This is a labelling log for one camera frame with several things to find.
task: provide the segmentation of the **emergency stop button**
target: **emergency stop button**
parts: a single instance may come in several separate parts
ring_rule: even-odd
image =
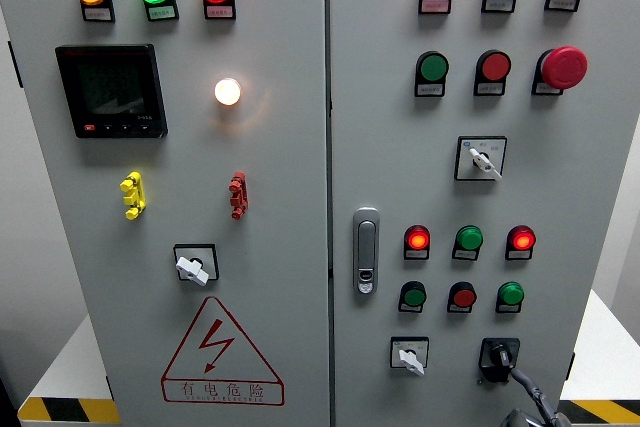
[[[532,93],[561,95],[584,79],[588,64],[585,53],[571,45],[546,51],[538,59]]]

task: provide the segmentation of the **green push button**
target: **green push button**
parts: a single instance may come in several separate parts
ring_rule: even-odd
[[[475,225],[467,225],[458,231],[456,241],[464,250],[476,250],[482,245],[482,232]]]
[[[427,295],[418,289],[411,289],[404,294],[404,303],[411,307],[420,307],[427,300]]]
[[[517,282],[507,282],[500,287],[498,298],[507,305],[518,305],[524,299],[524,290]]]
[[[433,53],[427,55],[420,65],[420,73],[429,82],[435,82],[447,75],[449,64],[443,55]]]

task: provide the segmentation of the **lightning bolt symbol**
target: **lightning bolt symbol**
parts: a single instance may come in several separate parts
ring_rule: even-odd
[[[213,362],[208,363],[207,366],[204,368],[205,374],[215,369],[214,364],[216,363],[216,361],[220,358],[222,354],[224,354],[225,350],[229,348],[232,342],[236,340],[235,337],[233,337],[231,339],[218,340],[217,342],[211,342],[211,337],[215,335],[215,333],[218,331],[221,325],[222,325],[222,321],[220,319],[216,319],[216,321],[213,323],[213,325],[209,329],[209,332],[200,343],[200,347],[198,347],[198,349],[206,349],[207,347],[213,347],[214,345],[224,344],[224,347],[222,348],[220,353],[216,356],[216,358],[213,359]]]

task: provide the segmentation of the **digital power meter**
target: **digital power meter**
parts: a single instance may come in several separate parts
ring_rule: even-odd
[[[56,57],[78,137],[167,134],[153,45],[65,45]]]

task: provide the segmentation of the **gray metal panel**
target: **gray metal panel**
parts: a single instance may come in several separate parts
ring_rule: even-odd
[[[575,14],[518,0],[512,15],[480,13],[482,0],[453,0],[448,16],[416,14],[418,0],[331,0],[336,425],[499,425],[524,389],[478,385],[484,337],[518,337],[518,366],[559,398],[638,117],[639,0],[582,0]],[[585,80],[559,98],[532,98],[538,57],[572,44],[590,62]],[[478,57],[513,62],[506,95],[472,96]],[[442,99],[415,99],[416,59],[449,60]],[[454,182],[458,136],[508,138],[504,180]],[[378,289],[352,286],[352,216],[380,212]],[[477,262],[451,260],[457,230],[484,232]],[[405,229],[431,231],[431,258],[404,262]],[[505,262],[509,230],[527,224],[534,257]],[[400,288],[424,283],[420,315],[398,313]],[[466,280],[478,302],[447,314],[449,288]],[[523,285],[519,315],[494,313],[506,281]],[[391,336],[428,336],[426,376],[389,368]]]
[[[325,426],[324,0],[236,0],[235,22],[205,21],[202,0],[177,2],[179,21],[149,23],[141,0],[114,0],[117,21],[102,25],[83,22],[77,0],[2,0],[123,423]],[[92,43],[155,45],[166,139],[75,137],[54,48]],[[235,108],[213,99],[223,77],[243,87]],[[148,207],[129,222],[118,184],[134,169]],[[250,202],[239,222],[237,170]],[[179,282],[175,243],[215,243],[220,280]],[[283,407],[163,400],[160,378],[210,295],[283,380]]]

